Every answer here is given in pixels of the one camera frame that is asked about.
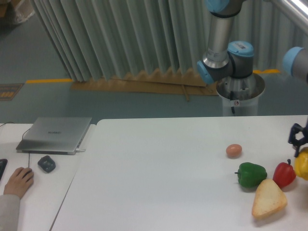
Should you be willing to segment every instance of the black cable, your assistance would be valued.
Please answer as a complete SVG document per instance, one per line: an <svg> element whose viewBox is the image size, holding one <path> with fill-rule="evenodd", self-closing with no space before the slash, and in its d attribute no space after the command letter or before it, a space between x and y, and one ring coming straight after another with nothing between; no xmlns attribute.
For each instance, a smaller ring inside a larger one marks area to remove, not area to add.
<svg viewBox="0 0 308 231"><path fill-rule="evenodd" d="M23 137L21 138L21 140L23 140L24 139L24 135L25 135L25 133L27 132L27 131L25 131L24 133L23 133ZM28 158L28 167L30 167L30 152L28 152L29 153L29 158Z"/></svg>
<svg viewBox="0 0 308 231"><path fill-rule="evenodd" d="M29 131L30 129L28 129L27 131ZM23 140L24 139L24 135L25 135L25 133L27 132L27 131L25 131L24 133L23 133L23 137L22 137L22 139L21 140Z"/></svg>
<svg viewBox="0 0 308 231"><path fill-rule="evenodd" d="M14 122L6 122L6 123L0 125L0 127L2 127L3 125L6 125L6 124L14 124Z"/></svg>

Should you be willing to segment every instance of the gray curtain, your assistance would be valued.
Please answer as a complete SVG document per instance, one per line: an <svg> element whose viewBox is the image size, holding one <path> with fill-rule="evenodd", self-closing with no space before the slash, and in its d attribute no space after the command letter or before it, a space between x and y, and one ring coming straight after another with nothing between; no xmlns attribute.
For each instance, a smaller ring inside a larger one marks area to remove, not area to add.
<svg viewBox="0 0 308 231"><path fill-rule="evenodd" d="M203 0L32 0L70 77L87 81L169 67L185 73L206 52L211 14ZM270 2L247 0L231 41L255 48L254 69L280 69L308 38Z"/></svg>

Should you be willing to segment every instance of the laptop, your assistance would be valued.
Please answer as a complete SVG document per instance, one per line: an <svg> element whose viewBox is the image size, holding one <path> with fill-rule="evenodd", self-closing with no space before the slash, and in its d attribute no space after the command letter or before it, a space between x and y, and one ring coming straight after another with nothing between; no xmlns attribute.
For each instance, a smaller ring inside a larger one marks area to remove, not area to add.
<svg viewBox="0 0 308 231"><path fill-rule="evenodd" d="M75 154L90 126L90 117L39 117L16 150L39 154Z"/></svg>

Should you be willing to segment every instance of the yellow bell pepper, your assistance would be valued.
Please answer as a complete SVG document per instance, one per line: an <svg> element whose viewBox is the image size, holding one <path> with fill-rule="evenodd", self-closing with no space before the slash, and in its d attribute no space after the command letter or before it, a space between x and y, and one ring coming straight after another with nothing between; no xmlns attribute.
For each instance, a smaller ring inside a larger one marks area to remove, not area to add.
<svg viewBox="0 0 308 231"><path fill-rule="evenodd" d="M308 147L303 148L295 158L294 171L298 177L308 180Z"/></svg>

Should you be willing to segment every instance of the bread slice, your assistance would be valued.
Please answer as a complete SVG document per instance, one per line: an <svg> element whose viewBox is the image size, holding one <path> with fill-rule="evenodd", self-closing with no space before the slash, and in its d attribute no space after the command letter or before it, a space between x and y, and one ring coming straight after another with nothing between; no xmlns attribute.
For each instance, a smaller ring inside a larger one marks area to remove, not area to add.
<svg viewBox="0 0 308 231"><path fill-rule="evenodd" d="M263 180L257 188L252 215L256 219L264 219L282 210L287 205L283 191L272 179Z"/></svg>

